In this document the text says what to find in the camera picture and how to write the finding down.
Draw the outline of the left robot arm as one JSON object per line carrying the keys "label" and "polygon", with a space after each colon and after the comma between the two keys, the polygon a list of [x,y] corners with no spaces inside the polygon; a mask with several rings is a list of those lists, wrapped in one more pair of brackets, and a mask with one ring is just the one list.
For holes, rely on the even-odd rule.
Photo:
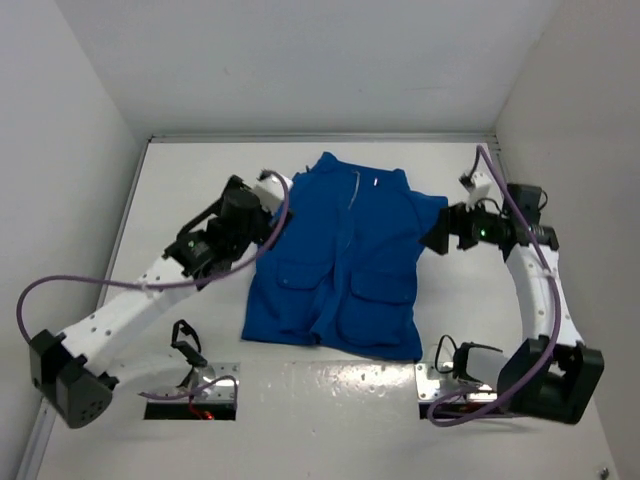
{"label": "left robot arm", "polygon": [[231,176],[218,200],[185,224],[133,282],[84,319],[54,334],[23,337],[31,381],[71,429],[95,421],[123,385],[118,354],[172,307],[263,256],[289,220],[292,181],[264,170],[254,185]]}

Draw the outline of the blue zip jacket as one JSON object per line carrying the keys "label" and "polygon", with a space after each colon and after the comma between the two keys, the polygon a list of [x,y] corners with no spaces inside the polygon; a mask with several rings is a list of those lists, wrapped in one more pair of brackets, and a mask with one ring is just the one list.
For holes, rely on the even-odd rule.
{"label": "blue zip jacket", "polygon": [[242,339],[420,360],[420,239],[447,205],[412,190],[402,169],[323,153],[294,176],[293,219],[256,262]]}

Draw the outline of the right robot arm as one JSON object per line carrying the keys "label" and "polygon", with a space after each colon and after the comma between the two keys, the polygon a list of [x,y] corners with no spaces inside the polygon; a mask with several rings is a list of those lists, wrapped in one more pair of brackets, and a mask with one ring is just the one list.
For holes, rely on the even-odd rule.
{"label": "right robot arm", "polygon": [[559,241],[554,228],[540,222],[546,192],[509,183],[502,205],[490,212],[490,182],[468,176],[461,182],[467,200],[443,208],[421,242],[439,255],[447,254],[452,236],[462,251],[497,246],[516,289],[523,340],[512,354],[474,342],[456,345],[449,369],[434,362],[440,391],[420,398],[420,415],[441,427],[482,415],[575,425],[604,372],[604,358],[587,347],[569,313]]}

